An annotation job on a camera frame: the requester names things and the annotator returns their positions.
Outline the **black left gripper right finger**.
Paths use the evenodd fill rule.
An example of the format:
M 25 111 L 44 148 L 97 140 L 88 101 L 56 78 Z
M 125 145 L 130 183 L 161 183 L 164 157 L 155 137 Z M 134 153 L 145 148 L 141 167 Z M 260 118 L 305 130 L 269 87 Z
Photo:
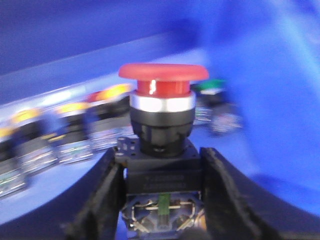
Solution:
M 202 147 L 203 200 L 206 229 L 213 240 L 280 240 L 280 235 L 255 216 L 213 148 Z

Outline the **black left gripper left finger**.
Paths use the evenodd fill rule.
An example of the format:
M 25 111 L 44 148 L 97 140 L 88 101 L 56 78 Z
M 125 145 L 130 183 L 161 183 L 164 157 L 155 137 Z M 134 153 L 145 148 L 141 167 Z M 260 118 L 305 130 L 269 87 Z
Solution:
M 73 222 L 67 225 L 65 240 L 114 240 L 118 217 L 125 203 L 124 167 L 115 160 L 116 150 L 109 148 L 100 159 L 103 172 Z

